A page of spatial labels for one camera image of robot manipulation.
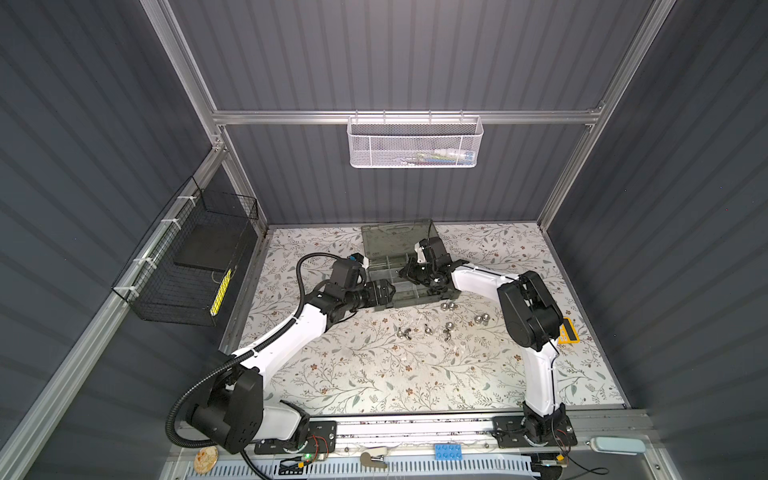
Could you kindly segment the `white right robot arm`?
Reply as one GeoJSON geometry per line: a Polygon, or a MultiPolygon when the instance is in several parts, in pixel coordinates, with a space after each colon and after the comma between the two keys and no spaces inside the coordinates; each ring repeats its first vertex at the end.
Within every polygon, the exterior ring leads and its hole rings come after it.
{"type": "Polygon", "coordinates": [[[470,292],[498,304],[508,335],[523,349],[526,391],[520,429],[530,443],[544,444],[567,413],[559,399],[555,369],[559,356],[555,342],[564,316],[540,275],[502,274],[457,261],[441,268],[410,264],[399,276],[438,292],[470,292]]]}

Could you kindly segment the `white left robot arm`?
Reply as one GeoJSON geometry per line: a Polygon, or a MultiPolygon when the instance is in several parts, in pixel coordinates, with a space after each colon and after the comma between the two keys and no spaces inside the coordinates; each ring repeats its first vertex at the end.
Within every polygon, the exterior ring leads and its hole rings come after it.
{"type": "Polygon", "coordinates": [[[395,293],[387,280],[349,289],[321,282],[303,295],[299,312],[235,351],[178,400],[177,410],[185,412],[185,422],[203,437],[182,437],[171,414],[166,422],[169,439],[185,448],[219,446],[232,454],[260,441],[290,450],[302,448],[309,436],[310,415],[288,401],[267,401],[264,388],[306,345],[362,309],[391,303],[395,293]]]}

